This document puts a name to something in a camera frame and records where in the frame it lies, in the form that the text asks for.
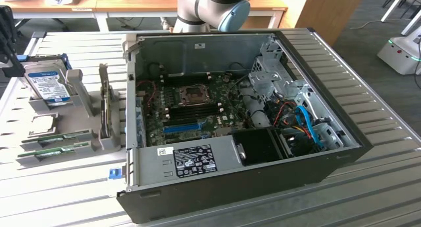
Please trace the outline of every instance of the gray robot arm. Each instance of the gray robot arm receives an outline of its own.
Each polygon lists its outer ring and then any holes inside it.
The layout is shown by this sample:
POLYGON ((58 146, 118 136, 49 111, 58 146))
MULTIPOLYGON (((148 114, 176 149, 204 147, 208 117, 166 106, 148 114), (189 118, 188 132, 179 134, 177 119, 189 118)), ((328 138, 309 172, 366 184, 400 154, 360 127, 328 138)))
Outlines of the gray robot arm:
POLYGON ((249 12, 247 0, 177 0, 173 32, 236 31, 249 12))

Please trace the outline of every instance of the ribbed metal surface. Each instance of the ribbed metal surface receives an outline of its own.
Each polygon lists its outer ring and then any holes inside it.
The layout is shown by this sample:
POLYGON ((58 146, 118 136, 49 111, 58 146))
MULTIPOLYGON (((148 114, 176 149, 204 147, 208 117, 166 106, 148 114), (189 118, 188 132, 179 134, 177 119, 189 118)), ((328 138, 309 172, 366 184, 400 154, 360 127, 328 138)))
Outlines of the ribbed metal surface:
MULTIPOLYGON (((283 30, 283 33, 374 148, 319 184, 200 211, 183 218, 158 220, 145 226, 394 227, 419 224, 418 137, 316 35, 305 29, 283 30)), ((37 54, 66 52, 73 68, 80 67, 84 71, 89 91, 98 89, 96 65, 108 63, 112 86, 124 90, 120 36, 49 33, 40 43, 37 54)), ((108 169, 124 162, 122 151, 25 169, 11 162, 21 151, 15 147, 15 135, 7 133, 18 129, 18 121, 23 114, 30 113, 25 106, 27 94, 18 88, 13 92, 11 103, 1 114, 3 120, 6 113, 9 122, 2 122, 5 124, 0 126, 0 144, 6 147, 0 149, 0 204, 6 207, 0 213, 0 226, 130 226, 120 205, 113 197, 108 197, 120 183, 112 183, 105 178, 108 169)), ((121 109, 124 95, 121 91, 121 109)))

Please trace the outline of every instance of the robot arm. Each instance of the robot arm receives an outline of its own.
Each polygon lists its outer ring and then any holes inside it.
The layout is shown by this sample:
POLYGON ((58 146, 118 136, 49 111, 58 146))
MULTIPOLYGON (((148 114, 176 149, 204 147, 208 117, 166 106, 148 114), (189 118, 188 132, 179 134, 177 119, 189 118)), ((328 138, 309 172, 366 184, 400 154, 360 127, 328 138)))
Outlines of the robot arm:
POLYGON ((207 32, 208 25, 221 32, 236 31, 248 12, 247 0, 177 0, 173 32, 207 32))
POLYGON ((7 78, 21 77, 25 73, 13 48, 15 41, 11 9, 7 6, 0 6, 0 68, 7 78))

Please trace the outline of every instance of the green circuit board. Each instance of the green circuit board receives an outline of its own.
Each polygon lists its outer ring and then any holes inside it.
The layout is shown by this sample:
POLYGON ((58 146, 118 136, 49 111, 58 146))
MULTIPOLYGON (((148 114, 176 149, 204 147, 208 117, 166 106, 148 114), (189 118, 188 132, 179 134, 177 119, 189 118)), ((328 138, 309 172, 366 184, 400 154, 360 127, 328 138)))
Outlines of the green circuit board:
MULTIPOLYGON (((164 122, 168 121, 165 114, 168 107, 179 107, 180 87, 165 87, 160 81, 153 81, 156 91, 149 106, 144 105, 145 112, 145 140, 146 146, 170 144, 176 142, 205 139, 216 136, 224 136, 235 130, 247 128, 249 121, 245 120, 245 107, 237 96, 237 78, 232 77, 228 81, 225 74, 212 74, 208 82, 207 90, 209 94, 209 103, 220 103, 223 111, 215 115, 196 118, 200 124, 200 130, 164 133, 164 122)), ((145 94, 152 94, 152 86, 141 88, 145 94)))

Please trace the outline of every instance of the hard disk drive label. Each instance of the hard disk drive label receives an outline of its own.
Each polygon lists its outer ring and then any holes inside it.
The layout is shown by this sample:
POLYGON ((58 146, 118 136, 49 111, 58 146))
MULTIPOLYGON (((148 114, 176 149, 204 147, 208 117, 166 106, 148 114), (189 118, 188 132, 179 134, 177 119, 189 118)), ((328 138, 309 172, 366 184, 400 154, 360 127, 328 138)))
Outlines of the hard disk drive label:
POLYGON ((217 171, 209 145, 173 150, 173 160, 179 178, 217 171))
POLYGON ((61 83, 58 73, 54 71, 29 73, 27 77, 37 89, 37 92, 48 102, 68 101, 70 96, 61 83))

